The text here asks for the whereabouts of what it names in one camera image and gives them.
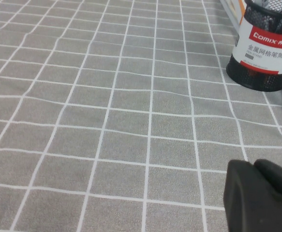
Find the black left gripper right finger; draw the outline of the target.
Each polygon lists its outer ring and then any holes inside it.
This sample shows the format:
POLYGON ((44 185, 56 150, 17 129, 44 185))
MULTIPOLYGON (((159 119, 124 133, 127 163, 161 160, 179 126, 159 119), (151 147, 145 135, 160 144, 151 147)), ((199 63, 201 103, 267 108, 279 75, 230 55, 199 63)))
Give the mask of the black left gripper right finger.
POLYGON ((257 159, 253 165, 267 182, 282 195, 282 167, 267 159, 257 159))

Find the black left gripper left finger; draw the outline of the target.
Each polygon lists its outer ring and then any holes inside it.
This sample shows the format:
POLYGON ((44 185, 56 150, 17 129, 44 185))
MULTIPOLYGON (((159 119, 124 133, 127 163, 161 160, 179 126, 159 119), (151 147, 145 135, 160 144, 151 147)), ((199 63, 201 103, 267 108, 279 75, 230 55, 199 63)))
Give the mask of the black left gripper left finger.
POLYGON ((282 195, 253 164, 237 159, 228 163, 223 193, 228 230, 282 232, 282 195))

